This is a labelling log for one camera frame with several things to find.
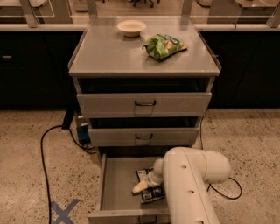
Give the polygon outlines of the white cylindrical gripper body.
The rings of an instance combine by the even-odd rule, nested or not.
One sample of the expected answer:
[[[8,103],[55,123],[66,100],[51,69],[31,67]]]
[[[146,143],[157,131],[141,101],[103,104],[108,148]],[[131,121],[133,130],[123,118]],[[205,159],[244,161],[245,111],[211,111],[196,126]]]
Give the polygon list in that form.
[[[160,186],[163,183],[163,177],[152,170],[147,174],[146,181],[148,186],[156,187]]]

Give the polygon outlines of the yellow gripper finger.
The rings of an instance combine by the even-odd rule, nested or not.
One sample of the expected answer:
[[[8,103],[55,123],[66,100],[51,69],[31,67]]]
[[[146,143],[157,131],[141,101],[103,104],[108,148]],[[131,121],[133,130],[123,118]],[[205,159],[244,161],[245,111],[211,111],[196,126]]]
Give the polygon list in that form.
[[[149,187],[149,185],[147,183],[147,180],[143,179],[132,189],[132,193],[133,194],[138,194],[141,191],[147,189],[148,187]]]

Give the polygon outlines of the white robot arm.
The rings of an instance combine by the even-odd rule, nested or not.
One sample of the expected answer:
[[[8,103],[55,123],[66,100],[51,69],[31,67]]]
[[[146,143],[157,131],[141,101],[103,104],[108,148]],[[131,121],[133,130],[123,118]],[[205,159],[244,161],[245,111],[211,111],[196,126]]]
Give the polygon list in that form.
[[[206,185],[226,181],[230,172],[228,159],[217,151],[174,147],[132,192],[162,185],[171,224],[220,224]]]

